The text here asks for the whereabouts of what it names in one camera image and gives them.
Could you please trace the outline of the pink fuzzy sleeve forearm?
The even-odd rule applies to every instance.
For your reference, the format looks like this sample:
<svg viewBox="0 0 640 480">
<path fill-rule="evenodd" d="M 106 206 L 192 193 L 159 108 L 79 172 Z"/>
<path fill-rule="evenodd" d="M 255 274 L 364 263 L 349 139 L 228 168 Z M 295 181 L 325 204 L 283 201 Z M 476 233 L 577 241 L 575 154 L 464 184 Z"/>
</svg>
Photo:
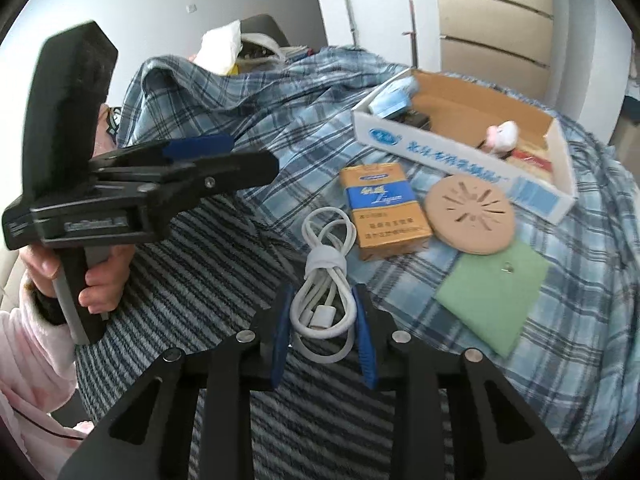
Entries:
<svg viewBox="0 0 640 480">
<path fill-rule="evenodd" d="M 43 316 L 39 290 L 25 275 L 20 305 L 1 313 L 1 423 L 42 478 L 58 478 L 94 428 L 88 420 L 65 427 L 52 417 L 76 391 L 70 329 Z"/>
</svg>

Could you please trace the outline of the left hand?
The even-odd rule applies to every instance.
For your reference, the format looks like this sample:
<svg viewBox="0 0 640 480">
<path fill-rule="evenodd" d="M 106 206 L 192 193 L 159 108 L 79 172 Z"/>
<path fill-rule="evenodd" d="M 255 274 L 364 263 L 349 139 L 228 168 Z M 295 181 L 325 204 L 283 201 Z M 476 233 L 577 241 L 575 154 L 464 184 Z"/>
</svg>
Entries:
<svg viewBox="0 0 640 480">
<path fill-rule="evenodd" d="M 92 314 L 115 310 L 130 274 L 130 263 L 134 258 L 134 245 L 117 245 L 110 249 L 110 255 L 102 263 L 93 266 L 85 276 L 86 287 L 79 293 L 78 300 L 83 308 Z M 27 274 L 34 284 L 32 294 L 35 302 L 54 325 L 58 316 L 58 300 L 53 281 L 62 273 L 62 262 L 51 249 L 39 245 L 29 245 L 20 250 L 20 257 Z"/>
</svg>

